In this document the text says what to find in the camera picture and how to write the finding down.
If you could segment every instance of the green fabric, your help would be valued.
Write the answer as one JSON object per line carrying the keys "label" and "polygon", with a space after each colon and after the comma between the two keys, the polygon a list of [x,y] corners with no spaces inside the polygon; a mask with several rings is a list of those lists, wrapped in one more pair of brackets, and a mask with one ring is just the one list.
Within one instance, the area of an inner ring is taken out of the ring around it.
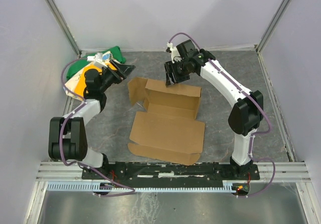
{"label": "green fabric", "polygon": [[[124,58],[122,56],[122,53],[120,51],[120,48],[118,46],[109,48],[105,51],[102,51],[101,53],[104,54],[105,52],[110,51],[112,54],[112,57],[114,59],[116,59],[118,62],[124,64],[126,62],[126,58]],[[95,56],[96,53],[90,53],[87,54],[86,56]],[[69,80],[70,78],[72,78],[79,70],[81,70],[82,68],[84,68],[85,66],[87,66],[89,64],[89,62],[87,62],[87,59],[82,59],[79,60],[77,62],[75,62],[73,65],[71,65],[71,67],[69,67],[68,72],[67,72],[67,80]]]}

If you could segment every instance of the floor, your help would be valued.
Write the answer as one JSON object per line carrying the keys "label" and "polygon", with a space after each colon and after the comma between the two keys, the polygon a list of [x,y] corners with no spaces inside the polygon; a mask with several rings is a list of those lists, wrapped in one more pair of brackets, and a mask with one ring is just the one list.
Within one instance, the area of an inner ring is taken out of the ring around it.
{"label": "floor", "polygon": [[[251,184],[253,192],[262,184]],[[98,198],[88,192],[47,191],[38,224],[261,223],[305,224],[295,183],[273,184],[257,197],[223,193],[136,193]]]}
{"label": "floor", "polygon": [[[255,51],[216,51],[213,52],[220,64],[241,84],[264,96],[264,110],[274,126],[272,133],[256,137],[254,156],[271,157],[276,162],[288,161],[286,149],[277,126],[272,104]],[[164,62],[170,60],[166,52],[126,52],[127,64],[136,66],[129,76],[165,80]],[[88,145],[105,153],[110,161],[153,161],[135,156],[128,150],[127,143],[131,126],[137,111],[144,111],[140,104],[130,105],[127,89],[128,80],[113,85],[106,91],[107,104],[102,113],[86,126]],[[227,162],[233,152],[234,134],[227,119],[231,108],[217,89],[196,74],[185,84],[201,86],[202,100],[197,120],[206,123],[204,148],[200,162]],[[260,130],[267,129],[265,121]]]}

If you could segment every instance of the concrete floor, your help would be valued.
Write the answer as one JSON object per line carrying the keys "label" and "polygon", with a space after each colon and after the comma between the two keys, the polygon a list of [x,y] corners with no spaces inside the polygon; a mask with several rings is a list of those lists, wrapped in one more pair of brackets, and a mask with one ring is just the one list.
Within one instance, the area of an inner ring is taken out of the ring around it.
{"label": "concrete floor", "polygon": [[[254,140],[256,158],[270,157],[277,162],[288,161],[272,104],[255,51],[213,52],[220,64],[241,84],[252,91],[260,90],[264,96],[264,110],[274,126],[266,136]],[[136,66],[129,79],[136,76],[165,80],[164,62],[170,60],[166,52],[126,52],[127,64]],[[105,153],[110,161],[154,161],[135,156],[127,148],[129,134],[136,111],[144,111],[139,104],[130,105],[128,80],[113,85],[106,91],[107,104],[102,113],[86,126],[88,145]],[[209,82],[196,74],[185,84],[202,87],[202,100],[197,120],[206,123],[204,148],[199,161],[227,162],[233,152],[234,134],[228,125],[231,108],[224,97]],[[267,129],[265,121],[259,130]]]}

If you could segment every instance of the open cardboard box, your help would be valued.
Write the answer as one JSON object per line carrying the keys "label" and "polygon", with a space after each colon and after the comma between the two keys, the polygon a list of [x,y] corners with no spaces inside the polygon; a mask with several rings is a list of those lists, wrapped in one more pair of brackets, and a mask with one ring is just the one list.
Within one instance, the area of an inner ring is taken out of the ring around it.
{"label": "open cardboard box", "polygon": [[205,123],[195,120],[201,88],[136,77],[128,83],[132,105],[143,101],[147,112],[138,111],[128,148],[139,156],[192,165],[203,151]]}

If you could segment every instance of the white backdrop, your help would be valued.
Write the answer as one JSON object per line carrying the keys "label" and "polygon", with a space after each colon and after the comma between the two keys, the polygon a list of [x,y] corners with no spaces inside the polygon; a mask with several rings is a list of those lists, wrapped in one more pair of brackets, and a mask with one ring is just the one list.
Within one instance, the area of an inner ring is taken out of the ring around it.
{"label": "white backdrop", "polygon": [[321,0],[292,0],[263,50],[299,161],[321,203]]}
{"label": "white backdrop", "polygon": [[281,1],[55,0],[81,50],[136,51],[163,50],[180,31],[202,47],[253,46]]}
{"label": "white backdrop", "polygon": [[44,0],[0,0],[0,223],[22,223],[49,121],[60,116],[62,67],[76,56]]}

